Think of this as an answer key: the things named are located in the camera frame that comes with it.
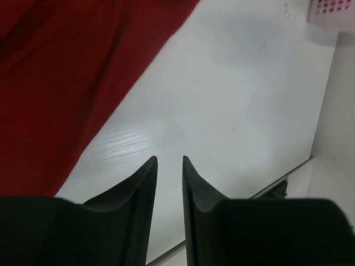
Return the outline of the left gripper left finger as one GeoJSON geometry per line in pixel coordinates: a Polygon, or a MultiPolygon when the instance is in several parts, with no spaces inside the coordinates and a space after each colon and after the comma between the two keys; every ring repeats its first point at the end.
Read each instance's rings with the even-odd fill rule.
{"type": "Polygon", "coordinates": [[[145,265],[157,179],[158,159],[152,156],[131,176],[82,204],[98,213],[94,249],[99,265],[145,265]]]}

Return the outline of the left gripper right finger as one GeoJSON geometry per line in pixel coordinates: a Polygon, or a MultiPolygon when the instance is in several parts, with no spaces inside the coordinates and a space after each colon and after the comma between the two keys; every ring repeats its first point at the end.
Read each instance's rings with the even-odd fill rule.
{"type": "Polygon", "coordinates": [[[221,265],[220,225],[216,208],[228,199],[204,180],[188,156],[182,160],[182,196],[188,265],[221,265]]]}

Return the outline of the dark red t shirt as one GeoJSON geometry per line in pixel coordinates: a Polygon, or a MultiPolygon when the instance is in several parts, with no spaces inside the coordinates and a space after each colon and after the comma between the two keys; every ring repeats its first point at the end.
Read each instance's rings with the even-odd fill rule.
{"type": "Polygon", "coordinates": [[[2,1],[1,195],[57,194],[197,1],[2,1]]]}

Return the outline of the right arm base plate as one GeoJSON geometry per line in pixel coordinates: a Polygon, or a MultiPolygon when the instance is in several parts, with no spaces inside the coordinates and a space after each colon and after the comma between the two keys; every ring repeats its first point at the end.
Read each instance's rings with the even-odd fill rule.
{"type": "Polygon", "coordinates": [[[261,194],[259,199],[268,199],[268,200],[282,200],[287,196],[287,186],[288,182],[286,179],[278,182],[276,185],[273,185],[266,192],[261,194]]]}

